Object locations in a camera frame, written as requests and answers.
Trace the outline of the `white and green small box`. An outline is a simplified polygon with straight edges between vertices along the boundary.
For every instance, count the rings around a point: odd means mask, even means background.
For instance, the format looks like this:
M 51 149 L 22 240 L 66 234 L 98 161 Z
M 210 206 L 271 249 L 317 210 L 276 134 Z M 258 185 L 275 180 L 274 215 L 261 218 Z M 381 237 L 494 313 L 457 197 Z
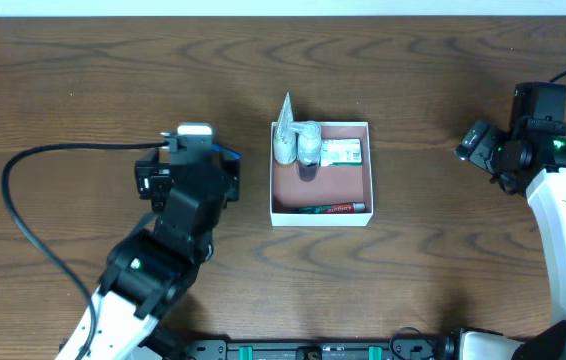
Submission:
M 320 165 L 360 166 L 362 147 L 359 139 L 325 139 L 322 141 Z

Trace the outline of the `red and green toothpaste tube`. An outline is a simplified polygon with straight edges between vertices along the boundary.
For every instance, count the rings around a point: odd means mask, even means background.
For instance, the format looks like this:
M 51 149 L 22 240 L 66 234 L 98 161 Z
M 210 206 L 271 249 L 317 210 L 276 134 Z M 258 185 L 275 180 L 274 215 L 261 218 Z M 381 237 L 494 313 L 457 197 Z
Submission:
M 366 205 L 363 202 L 349 202 L 330 205 L 301 207 L 293 210 L 295 214 L 349 214 L 363 213 Z

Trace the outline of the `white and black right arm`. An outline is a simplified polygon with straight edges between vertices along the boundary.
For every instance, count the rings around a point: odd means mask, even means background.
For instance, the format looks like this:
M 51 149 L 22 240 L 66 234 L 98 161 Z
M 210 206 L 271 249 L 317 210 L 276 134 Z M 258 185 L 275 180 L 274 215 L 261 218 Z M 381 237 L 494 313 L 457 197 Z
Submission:
M 550 284 L 547 330 L 517 341 L 486 330 L 455 337 L 453 359 L 566 359 L 566 87 L 516 85 L 509 128 L 478 121 L 456 156 L 486 171 L 508 195 L 523 196 L 542 240 Z

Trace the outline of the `clear pump bottle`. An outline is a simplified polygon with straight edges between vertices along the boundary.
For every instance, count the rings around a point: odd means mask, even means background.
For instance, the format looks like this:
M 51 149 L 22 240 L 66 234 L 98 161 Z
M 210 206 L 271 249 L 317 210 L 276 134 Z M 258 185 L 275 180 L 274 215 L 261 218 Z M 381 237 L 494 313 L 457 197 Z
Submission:
M 293 122 L 291 129 L 297 134 L 297 162 L 299 178 L 311 182 L 316 177 L 321 159 L 321 126 L 314 121 Z

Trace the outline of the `blue disposable razor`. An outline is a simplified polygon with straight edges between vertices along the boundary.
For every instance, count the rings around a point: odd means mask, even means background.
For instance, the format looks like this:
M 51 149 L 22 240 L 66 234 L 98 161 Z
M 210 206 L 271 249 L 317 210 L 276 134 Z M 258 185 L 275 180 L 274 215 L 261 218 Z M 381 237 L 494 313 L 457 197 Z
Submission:
M 222 155 L 223 157 L 232 159 L 232 160 L 237 160 L 239 161 L 241 159 L 241 155 L 227 147 L 224 147 L 220 144 L 213 144 L 212 145 L 212 150 L 219 153 L 220 155 Z

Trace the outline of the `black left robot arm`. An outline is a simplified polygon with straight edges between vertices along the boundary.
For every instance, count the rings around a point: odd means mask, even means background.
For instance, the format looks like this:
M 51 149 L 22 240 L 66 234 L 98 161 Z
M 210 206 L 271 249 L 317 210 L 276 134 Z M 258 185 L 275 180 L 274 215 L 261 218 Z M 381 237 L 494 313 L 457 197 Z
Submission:
M 168 135 L 134 166 L 151 210 L 118 243 L 61 359 L 127 359 L 192 286 L 214 253 L 213 229 L 239 198 L 240 154 L 209 136 Z

